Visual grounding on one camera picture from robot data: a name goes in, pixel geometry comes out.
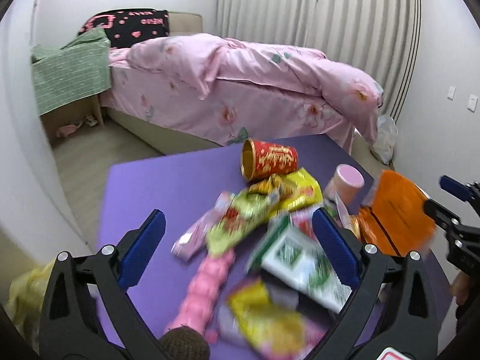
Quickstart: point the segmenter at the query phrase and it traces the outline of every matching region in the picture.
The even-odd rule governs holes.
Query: orange bag
[[[384,171],[371,207],[358,212],[362,238],[392,256],[427,252],[435,222],[423,213],[426,200],[413,182],[392,170]]]

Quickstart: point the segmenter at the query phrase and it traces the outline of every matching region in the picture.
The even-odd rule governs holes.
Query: curtain
[[[218,0],[221,37],[303,46],[316,0]]]
[[[421,0],[218,0],[222,37],[322,50],[366,71],[397,120],[417,55]]]

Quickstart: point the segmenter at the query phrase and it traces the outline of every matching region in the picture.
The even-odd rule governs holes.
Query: silver screw
[[[105,256],[110,256],[114,252],[115,248],[112,245],[105,245],[102,248],[102,254]]]
[[[368,253],[368,254],[375,254],[376,252],[378,252],[378,249],[375,245],[372,245],[372,244],[366,244],[365,245],[365,251]]]
[[[412,258],[412,260],[415,260],[415,261],[420,260],[420,254],[417,251],[411,251],[410,257]]]
[[[66,259],[68,259],[68,253],[65,251],[61,252],[60,254],[58,254],[57,259],[58,261],[65,261]]]

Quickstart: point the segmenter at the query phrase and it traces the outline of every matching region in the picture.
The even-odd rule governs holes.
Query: purple tabletop
[[[327,135],[309,135],[278,139],[274,142],[297,149],[299,166],[318,180],[324,188],[338,164],[357,168],[365,179],[365,186],[349,205],[356,212],[360,202],[373,183],[371,176]],[[222,191],[239,192],[246,186],[240,173],[241,145],[189,152],[142,161],[122,163],[111,168],[106,184],[105,198],[100,219],[97,245],[116,245],[123,235],[140,227],[153,209],[162,210],[166,218],[166,232],[137,286],[128,290],[131,301],[155,337],[164,333],[166,325],[178,314],[178,307],[185,298],[188,283],[195,275],[202,252],[184,264],[170,252],[175,240],[200,216],[209,210]],[[251,249],[263,232],[255,231],[236,248],[237,259],[223,288],[214,312],[227,293],[244,277],[244,266]],[[446,315],[451,302],[448,280],[438,261],[431,253],[427,269],[435,293],[439,320]],[[314,320],[327,329],[331,320],[321,307]],[[371,335],[374,319],[365,327],[361,340]],[[103,305],[99,305],[99,317],[111,342],[121,345]],[[251,349],[232,346],[219,340],[211,346],[211,359],[232,357],[241,360],[258,359]]]

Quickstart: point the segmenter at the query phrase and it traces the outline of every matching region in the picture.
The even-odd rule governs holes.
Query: green striped tablecloth
[[[60,50],[36,46],[32,71],[38,114],[108,89],[110,41],[94,28]]]

